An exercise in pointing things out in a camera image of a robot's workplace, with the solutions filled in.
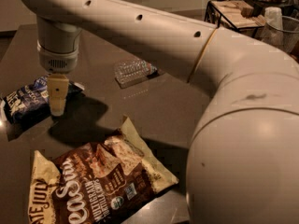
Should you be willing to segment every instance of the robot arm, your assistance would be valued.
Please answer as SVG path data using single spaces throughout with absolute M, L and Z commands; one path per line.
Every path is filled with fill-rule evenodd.
M 196 87 L 217 88 L 191 141 L 192 223 L 298 223 L 299 72 L 286 53 L 214 25 L 119 0 L 22 0 L 37 15 L 51 112 L 64 111 L 80 28 Z
M 76 67 L 83 28 L 188 81 L 215 30 L 208 23 L 119 0 L 22 1 L 37 15 L 39 60 L 53 74 L 66 74 Z M 53 78 L 50 107 L 59 116 L 64 112 L 65 92 L 60 91 L 65 90 L 66 77 Z

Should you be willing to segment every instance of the gray tabletop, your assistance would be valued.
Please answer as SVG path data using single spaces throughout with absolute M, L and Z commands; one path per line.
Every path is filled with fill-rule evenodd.
M 38 63 L 36 26 L 21 26 L 0 63 L 0 95 L 32 84 L 47 73 Z M 114 64 L 133 58 L 105 40 L 83 32 L 78 67 L 69 79 L 85 86 L 67 103 L 64 118 L 44 119 L 19 135 L 0 127 L 1 223 L 28 223 L 27 204 L 34 150 L 48 159 L 105 135 L 131 118 L 155 156 L 179 179 L 177 186 L 148 203 L 125 224 L 187 223 L 185 168 L 192 131 L 209 98 L 168 74 L 121 89 Z

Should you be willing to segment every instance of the dark blue snack bag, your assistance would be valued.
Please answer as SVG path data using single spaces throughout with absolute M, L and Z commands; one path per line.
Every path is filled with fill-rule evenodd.
M 21 87 L 3 99 L 4 111 L 11 124 L 20 124 L 26 130 L 50 115 L 47 78 L 40 77 L 34 84 Z M 81 85 L 70 81 L 66 99 L 83 90 Z

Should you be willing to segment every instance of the table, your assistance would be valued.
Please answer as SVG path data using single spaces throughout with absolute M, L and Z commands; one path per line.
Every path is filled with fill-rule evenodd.
M 0 63 L 0 95 L 5 96 L 47 73 L 38 63 L 36 26 L 23 25 Z M 66 105 L 64 119 L 47 118 L 8 141 L 0 127 L 1 223 L 25 224 L 34 150 L 48 159 L 89 141 L 103 141 L 128 115 L 155 156 L 179 185 L 144 206 L 125 224 L 188 223 L 185 168 L 192 131 L 210 98 L 168 74 L 121 89 L 113 65 L 133 58 L 86 31 L 79 43 L 78 67 L 69 78 L 85 86 Z

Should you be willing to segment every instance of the crumpled packaging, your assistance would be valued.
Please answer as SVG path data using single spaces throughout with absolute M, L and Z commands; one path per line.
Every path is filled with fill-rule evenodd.
M 29 223 L 121 223 L 177 183 L 125 118 L 103 143 L 53 161 L 36 151 Z

